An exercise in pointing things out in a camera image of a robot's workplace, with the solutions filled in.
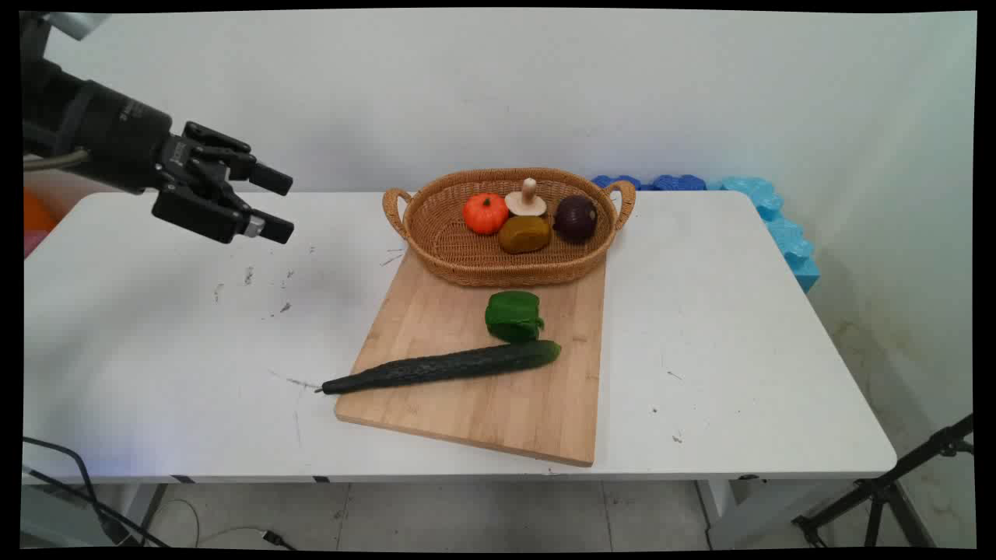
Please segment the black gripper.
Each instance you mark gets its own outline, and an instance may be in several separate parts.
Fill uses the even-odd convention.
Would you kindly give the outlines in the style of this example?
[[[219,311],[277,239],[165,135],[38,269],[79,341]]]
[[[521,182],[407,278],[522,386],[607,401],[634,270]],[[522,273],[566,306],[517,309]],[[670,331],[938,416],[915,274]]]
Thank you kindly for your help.
[[[293,178],[261,163],[248,143],[194,121],[184,164],[172,117],[92,79],[65,73],[53,61],[22,63],[22,131],[25,173],[67,170],[129,194],[160,189],[152,214],[192,233],[228,244],[236,236],[286,244],[292,221],[261,212],[228,182],[249,182],[281,196]]]

